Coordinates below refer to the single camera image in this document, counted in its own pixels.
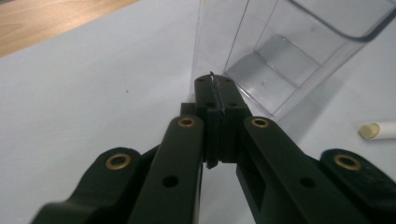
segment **white cylindrical object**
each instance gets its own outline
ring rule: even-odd
[[[376,122],[365,124],[359,129],[365,139],[396,138],[396,122]]]

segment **black plastic part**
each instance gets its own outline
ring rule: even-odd
[[[195,79],[196,115],[205,123],[207,168],[219,161],[235,163],[238,158],[237,133],[243,120],[251,116],[235,83],[214,74]]]
[[[237,174],[257,223],[369,223],[273,121],[245,128]]]
[[[197,117],[171,121],[128,223],[198,222],[203,133]]]
[[[129,155],[131,162],[119,170],[108,169],[107,159],[120,153]],[[67,201],[46,204],[32,223],[125,223],[151,160],[150,156],[142,160],[138,152],[122,147],[103,153]]]
[[[363,157],[343,149],[325,151],[320,169],[375,223],[396,223],[396,184]]]
[[[181,103],[180,115],[196,115],[195,103]]]

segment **wooden surface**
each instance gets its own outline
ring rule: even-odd
[[[0,58],[138,0],[0,0]]]

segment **clear plastic container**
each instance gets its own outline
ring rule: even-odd
[[[201,0],[191,83],[209,72],[230,77],[265,116],[281,119],[395,8],[390,0]]]

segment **white table surface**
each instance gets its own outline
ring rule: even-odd
[[[0,223],[66,199],[102,152],[161,142],[188,99],[197,11],[143,0],[0,59]],[[396,140],[357,135],[396,120],[395,59],[394,21],[279,124],[315,158],[343,147],[396,179]],[[234,171],[205,169],[200,223],[254,223]]]

